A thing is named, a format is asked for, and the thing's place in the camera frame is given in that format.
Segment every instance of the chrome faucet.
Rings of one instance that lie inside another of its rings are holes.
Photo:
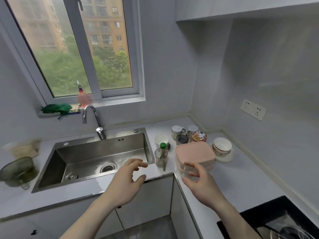
[[[99,126],[99,127],[96,129],[96,132],[97,132],[99,138],[100,138],[101,140],[104,140],[104,139],[106,139],[106,136],[105,136],[105,133],[104,133],[103,128],[101,127],[101,123],[100,123],[100,121],[99,121],[99,117],[98,117],[98,114],[96,113],[96,109],[95,109],[94,106],[92,106],[92,105],[87,105],[87,106],[84,108],[83,115],[82,115],[83,124],[86,124],[86,123],[87,123],[87,121],[86,121],[86,113],[87,113],[87,110],[89,110],[90,108],[91,108],[92,111],[94,112],[96,121],[98,122],[98,126]]]

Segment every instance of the left hand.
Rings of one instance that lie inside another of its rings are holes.
[[[109,202],[113,208],[129,203],[138,193],[146,179],[146,175],[141,175],[135,182],[133,172],[138,171],[138,167],[146,168],[148,165],[143,160],[131,158],[114,175],[106,191],[99,197],[103,203]]]

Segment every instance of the sliding window pane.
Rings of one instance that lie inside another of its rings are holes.
[[[63,0],[8,0],[53,97],[91,88]]]
[[[84,27],[101,90],[133,87],[122,0],[86,3],[91,4],[83,5],[82,21],[98,24],[98,31]],[[94,17],[88,16],[89,9]]]

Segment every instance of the green foliage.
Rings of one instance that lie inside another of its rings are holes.
[[[65,51],[34,52],[47,84],[55,97],[76,95],[76,80],[80,81],[86,93],[91,93],[74,36],[67,36],[65,43]],[[93,62],[101,89],[132,87],[129,60],[125,52],[115,54],[112,47],[95,48]]]

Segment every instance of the wet countertop surface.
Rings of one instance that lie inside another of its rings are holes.
[[[212,210],[199,203],[192,195],[190,190],[183,184],[181,174],[175,164],[176,143],[171,138],[171,127],[173,125],[180,125],[187,128],[191,124],[193,124],[193,122],[189,118],[182,118],[109,130],[107,132],[121,136],[121,132],[127,131],[128,129],[134,130],[135,128],[145,127],[152,152],[156,150],[154,137],[157,134],[168,136],[171,150],[168,153],[166,170],[163,171],[162,168],[151,164],[147,168],[141,168],[139,171],[134,172],[133,179],[137,179],[142,174],[146,174],[147,180],[149,180],[168,173],[175,173],[175,177],[179,181],[202,237],[205,239],[223,238],[216,224],[216,222],[219,221],[218,216]],[[34,163],[41,171],[55,143],[92,136],[96,136],[96,134],[91,133],[43,141],[41,143],[40,155],[34,158]],[[210,134],[208,135],[207,143],[212,144],[216,137],[226,136],[223,133]],[[226,198],[240,212],[285,195],[235,144],[233,144],[233,161],[227,164],[215,161],[214,169],[211,173]],[[4,183],[0,183],[0,218],[72,199],[100,194],[106,190],[113,176],[114,174],[105,175],[33,194],[31,194],[31,191],[37,178],[30,182],[30,189],[26,191],[22,188],[10,188]]]

